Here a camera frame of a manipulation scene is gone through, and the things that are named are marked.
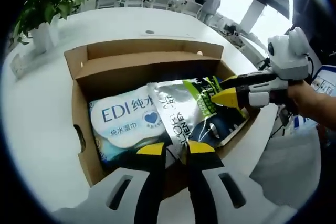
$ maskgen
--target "human hand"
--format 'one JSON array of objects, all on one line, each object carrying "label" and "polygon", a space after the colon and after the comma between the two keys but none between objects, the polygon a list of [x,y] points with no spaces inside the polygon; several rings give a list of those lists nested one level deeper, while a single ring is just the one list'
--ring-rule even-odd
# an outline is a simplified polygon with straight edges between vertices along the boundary
[{"label": "human hand", "polygon": [[305,81],[289,86],[288,97],[293,99],[303,117],[312,118],[318,112],[319,94]]}]

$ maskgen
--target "desk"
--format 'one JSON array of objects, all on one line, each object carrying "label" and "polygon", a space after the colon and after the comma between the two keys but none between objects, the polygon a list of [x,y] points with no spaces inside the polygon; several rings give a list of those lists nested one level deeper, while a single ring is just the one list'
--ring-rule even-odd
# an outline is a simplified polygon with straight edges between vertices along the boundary
[{"label": "desk", "polygon": [[253,63],[253,65],[258,65],[268,57],[268,53],[252,40],[242,35],[239,35],[239,37],[245,44],[240,51]]},{"label": "desk", "polygon": [[[80,144],[72,126],[72,79],[64,51],[106,40],[196,40],[223,45],[222,60],[234,73],[256,71],[221,35],[181,13],[149,8],[107,8],[72,15],[68,20],[60,20],[58,26],[59,45],[47,55],[41,55],[50,58],[50,63],[16,81],[9,67],[11,60],[17,53],[26,54],[34,48],[33,43],[18,45],[4,62],[1,87],[4,130],[14,163],[28,188],[50,211],[76,206],[87,198],[89,190],[77,157]],[[261,110],[245,137],[224,158],[225,165],[246,175],[252,172],[267,144],[276,112],[274,105]],[[160,210],[162,216],[175,214],[174,209],[181,210],[176,216],[187,216],[186,212],[193,214],[187,207],[176,208],[176,201],[184,200],[191,204],[184,193],[165,200],[167,203],[162,204],[164,207]]]},{"label": "desk", "polygon": [[97,8],[98,0],[84,0],[84,3],[80,5],[80,11],[86,12],[88,10],[94,10]]}]

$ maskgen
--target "silver package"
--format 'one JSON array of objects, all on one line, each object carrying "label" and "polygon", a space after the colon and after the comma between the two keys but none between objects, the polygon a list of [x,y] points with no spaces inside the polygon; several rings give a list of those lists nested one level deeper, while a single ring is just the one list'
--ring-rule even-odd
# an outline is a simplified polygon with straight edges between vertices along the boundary
[{"label": "silver package", "polygon": [[188,140],[226,144],[246,121],[242,111],[211,102],[221,90],[216,77],[148,83],[148,88],[173,142],[169,149],[178,156]]}]

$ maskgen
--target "blue heart logo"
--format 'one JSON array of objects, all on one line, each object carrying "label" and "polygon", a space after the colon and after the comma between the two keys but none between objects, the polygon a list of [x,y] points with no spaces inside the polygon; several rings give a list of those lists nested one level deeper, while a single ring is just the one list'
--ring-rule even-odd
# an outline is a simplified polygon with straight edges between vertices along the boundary
[{"label": "blue heart logo", "polygon": [[149,123],[155,123],[158,119],[157,114],[152,112],[151,114],[145,115],[145,120]]}]

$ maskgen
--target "cardboard box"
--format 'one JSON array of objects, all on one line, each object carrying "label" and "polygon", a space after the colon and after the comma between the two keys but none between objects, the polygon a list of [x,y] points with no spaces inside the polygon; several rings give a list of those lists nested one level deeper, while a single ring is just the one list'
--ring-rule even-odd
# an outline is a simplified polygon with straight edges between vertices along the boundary
[{"label": "cardboard box", "polygon": [[[125,93],[148,82],[211,75],[225,80],[234,73],[221,61],[222,53],[223,46],[220,45],[166,39],[107,41],[66,51],[65,57],[74,81],[72,117],[81,144],[78,157],[89,185],[108,175],[101,166],[91,130],[90,101]],[[221,157],[239,142],[255,117],[256,114],[252,114],[243,129],[218,150]]]}]

